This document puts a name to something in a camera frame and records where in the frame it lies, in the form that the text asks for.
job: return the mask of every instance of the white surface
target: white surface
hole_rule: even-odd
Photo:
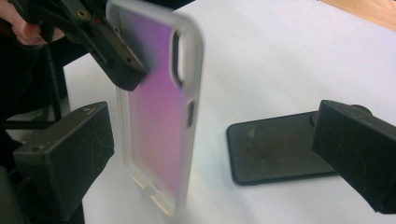
[[[313,0],[197,0],[205,61],[186,211],[166,217],[122,165],[115,87],[90,56],[65,68],[71,107],[107,101],[116,154],[84,199],[87,224],[395,223],[340,177],[237,187],[226,128],[318,109],[370,108],[396,125],[396,33]]]

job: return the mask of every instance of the white table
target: white table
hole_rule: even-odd
[[[115,87],[87,55],[65,68],[72,109],[107,101],[116,154],[84,199],[87,224],[396,223],[342,178],[238,187],[226,128],[317,110],[320,100],[370,108],[396,125],[396,33],[314,0],[197,0],[205,39],[186,211],[166,217],[122,165]]]

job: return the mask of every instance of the clear phone case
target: clear phone case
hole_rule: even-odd
[[[190,179],[203,41],[185,16],[146,2],[109,0],[106,14],[149,70],[134,91],[118,89],[124,164],[174,217]]]

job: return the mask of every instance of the phone case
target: phone case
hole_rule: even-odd
[[[124,164],[166,215],[182,211],[203,60],[203,41],[185,16],[149,3],[110,0],[106,14],[149,70],[134,91],[118,89]]]

